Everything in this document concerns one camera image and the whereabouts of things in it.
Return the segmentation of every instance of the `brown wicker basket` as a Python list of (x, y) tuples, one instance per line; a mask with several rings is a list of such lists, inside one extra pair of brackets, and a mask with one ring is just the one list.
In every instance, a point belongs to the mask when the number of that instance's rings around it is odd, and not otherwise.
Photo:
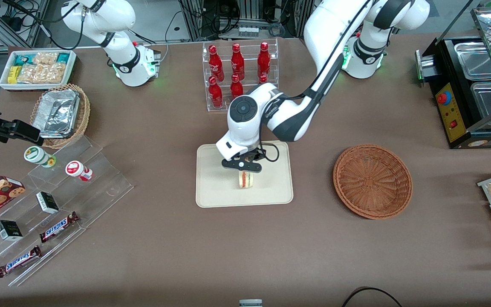
[[(45, 142), (43, 142), (43, 147), (60, 149), (69, 143), (76, 142), (81, 138), (81, 136), (83, 136), (84, 131), (88, 126), (88, 117), (90, 116), (90, 101), (88, 101), (88, 97), (86, 97), (86, 94), (80, 87), (73, 84), (58, 86), (53, 89), (50, 89), (49, 91), (56, 92), (56, 91), (64, 91), (64, 90), (74, 90), (81, 95), (81, 101), (79, 102), (77, 119), (75, 121), (75, 131), (72, 134), (72, 136), (70, 136), (67, 139), (45, 139)], [(30, 125), (33, 124), (33, 120), (35, 119), (35, 115), (37, 114), (37, 109), (39, 108), (41, 97), (37, 99), (37, 103), (35, 104), (35, 107), (33, 107), (33, 112), (29, 117)]]
[(403, 161), (372, 144), (346, 149), (335, 163), (333, 183), (350, 210), (374, 220), (401, 213), (413, 194), (412, 178)]

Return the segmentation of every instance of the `red bottle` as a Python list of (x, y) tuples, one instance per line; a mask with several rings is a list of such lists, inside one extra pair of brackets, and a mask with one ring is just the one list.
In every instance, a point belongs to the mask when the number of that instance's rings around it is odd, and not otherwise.
[(268, 79), (269, 79), (269, 78), (268, 78), (268, 77), (267, 77), (265, 74), (261, 75), (261, 76), (259, 77), (259, 84), (266, 83)]
[(265, 41), (261, 43), (261, 52), (257, 58), (257, 76), (261, 78), (263, 74), (270, 74), (270, 54), (269, 54), (269, 44)]
[(232, 84), (230, 85), (230, 91), (232, 92), (232, 100), (234, 98), (244, 95), (244, 88), (240, 83), (240, 78), (237, 74), (232, 75)]
[(210, 76), (208, 82), (210, 83), (208, 91), (210, 92), (210, 99), (212, 101), (213, 107), (219, 109), (220, 107), (222, 107), (221, 87), (217, 84), (217, 80), (214, 76)]
[(222, 72), (221, 57), (217, 54), (217, 48), (211, 45), (208, 50), (210, 51), (210, 70), (212, 75), (217, 78), (218, 82), (222, 82), (225, 79), (225, 74)]
[(230, 59), (232, 64), (232, 73), (237, 74), (240, 80), (246, 77), (246, 67), (244, 65), (244, 56), (240, 52), (240, 44), (234, 43), (232, 45), (232, 58)]

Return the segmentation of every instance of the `yogurt bottle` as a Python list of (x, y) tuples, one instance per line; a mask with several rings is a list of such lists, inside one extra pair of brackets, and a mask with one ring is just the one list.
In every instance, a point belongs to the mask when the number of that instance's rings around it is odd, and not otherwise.
[(66, 174), (71, 177), (78, 177), (82, 181), (88, 181), (92, 179), (92, 169), (88, 169), (84, 164), (79, 161), (71, 161), (66, 166)]
[(28, 162), (42, 167), (53, 167), (56, 164), (56, 157), (46, 153), (43, 148), (39, 146), (31, 146), (24, 152), (24, 159)]

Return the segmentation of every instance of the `red switch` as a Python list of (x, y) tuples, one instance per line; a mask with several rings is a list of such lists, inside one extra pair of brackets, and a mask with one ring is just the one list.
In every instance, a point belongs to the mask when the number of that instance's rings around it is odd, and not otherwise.
[(440, 104), (446, 103), (448, 100), (448, 96), (445, 93), (441, 93), (437, 95), (437, 102)]

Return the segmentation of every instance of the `brown table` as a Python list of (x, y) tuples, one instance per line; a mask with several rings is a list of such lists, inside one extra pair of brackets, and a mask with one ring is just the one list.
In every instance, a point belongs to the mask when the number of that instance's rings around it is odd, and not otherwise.
[[(306, 135), (289, 144), (295, 198), (282, 206), (202, 209), (196, 150), (227, 130), (206, 111), (201, 44), (171, 45), (160, 78), (124, 86), (101, 49), (76, 50), (73, 82), (92, 103), (87, 135), (134, 190), (22, 286), (0, 281), (0, 306), (340, 306), (360, 286), (405, 306), (491, 305), (491, 212), (476, 183), (491, 150), (448, 150), (434, 99), (415, 84), (413, 52), (434, 35), (396, 35), (368, 80), (339, 76)], [(315, 76), (299, 40), (280, 41), (280, 88)], [(6, 119), (29, 119), (39, 93), (0, 93)], [(265, 129), (265, 139), (273, 137)], [(414, 180), (409, 207), (371, 221), (339, 201), (331, 181), (345, 148), (394, 151)], [(0, 143), (0, 174), (22, 178), (25, 142)], [(363, 293), (355, 306), (376, 293)]]

